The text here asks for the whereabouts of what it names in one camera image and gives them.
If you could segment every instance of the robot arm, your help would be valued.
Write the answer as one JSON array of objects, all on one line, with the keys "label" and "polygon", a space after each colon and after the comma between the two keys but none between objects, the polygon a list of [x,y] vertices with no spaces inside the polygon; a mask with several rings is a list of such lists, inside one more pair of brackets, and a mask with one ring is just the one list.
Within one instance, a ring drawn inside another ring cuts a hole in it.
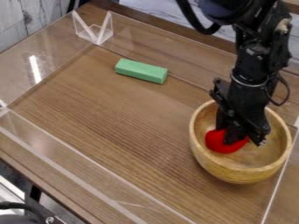
[{"label": "robot arm", "polygon": [[[214,22],[202,26],[187,0],[176,0],[192,26],[211,35],[222,25],[236,31],[238,62],[231,73],[231,83],[215,80],[210,91],[219,104],[216,130],[226,129],[224,144],[234,144],[248,136],[256,145],[266,142],[271,127],[266,106],[284,104],[290,88],[279,70],[291,58],[288,39],[291,15],[282,0],[200,0],[206,17]],[[278,82],[287,88],[283,102],[272,100]]]}]

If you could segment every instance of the red object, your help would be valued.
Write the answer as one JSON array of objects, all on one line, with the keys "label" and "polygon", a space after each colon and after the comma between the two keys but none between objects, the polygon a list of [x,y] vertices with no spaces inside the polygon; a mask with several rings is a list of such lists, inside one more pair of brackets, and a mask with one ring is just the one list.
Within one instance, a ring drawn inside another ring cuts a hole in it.
[{"label": "red object", "polygon": [[224,135],[226,135],[226,130],[211,130],[207,135],[206,135],[206,144],[207,147],[219,153],[228,154],[232,153],[243,148],[243,146],[248,142],[248,136],[235,142],[232,145],[226,145],[224,144]]}]

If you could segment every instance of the wooden table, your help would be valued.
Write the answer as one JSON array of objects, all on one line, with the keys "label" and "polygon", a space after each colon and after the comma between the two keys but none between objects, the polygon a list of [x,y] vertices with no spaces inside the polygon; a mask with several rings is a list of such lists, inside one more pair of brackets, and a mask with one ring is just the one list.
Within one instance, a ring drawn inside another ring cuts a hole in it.
[{"label": "wooden table", "polygon": [[[106,16],[98,3],[84,5],[79,13],[89,24]],[[47,39],[68,32],[69,23],[71,18],[65,17],[48,27],[56,32],[48,30]],[[162,42],[159,52],[132,38],[130,48],[124,34],[115,36],[114,45],[85,48],[9,105],[15,113],[52,136],[11,114],[17,136],[27,139],[28,145],[1,134],[0,157],[85,222],[259,223],[279,175],[255,185],[230,185],[200,168],[188,145],[192,112],[210,99],[212,78],[220,75],[228,78],[235,56],[163,30],[148,36],[142,24],[128,25],[136,29],[131,34],[140,39],[155,42],[163,35],[170,45]],[[35,38],[44,39],[44,35],[41,32]],[[63,47],[63,51],[71,51],[63,41],[59,40],[56,51]],[[176,50],[171,49],[172,41],[179,44]],[[168,65],[172,76],[166,83],[160,86],[115,74],[114,66],[122,56],[111,51],[114,47],[119,51],[130,48],[132,59]],[[7,69],[7,75],[12,73],[15,70]],[[283,76],[291,82],[294,96],[275,111],[291,127],[298,117],[299,80],[288,72]],[[276,97],[283,94],[279,88]],[[298,162],[292,161],[283,182],[286,196],[279,194],[268,223],[298,220],[299,191],[294,181],[298,168]],[[108,175],[124,179],[124,185],[106,185]]]}]

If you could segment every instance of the green block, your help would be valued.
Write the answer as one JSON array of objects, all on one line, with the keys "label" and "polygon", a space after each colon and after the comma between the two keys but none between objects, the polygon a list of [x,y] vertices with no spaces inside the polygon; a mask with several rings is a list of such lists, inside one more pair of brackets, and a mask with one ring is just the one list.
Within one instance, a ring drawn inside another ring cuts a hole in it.
[{"label": "green block", "polygon": [[164,84],[168,69],[159,66],[147,65],[131,59],[122,59],[116,63],[116,73],[135,77],[144,81]]}]

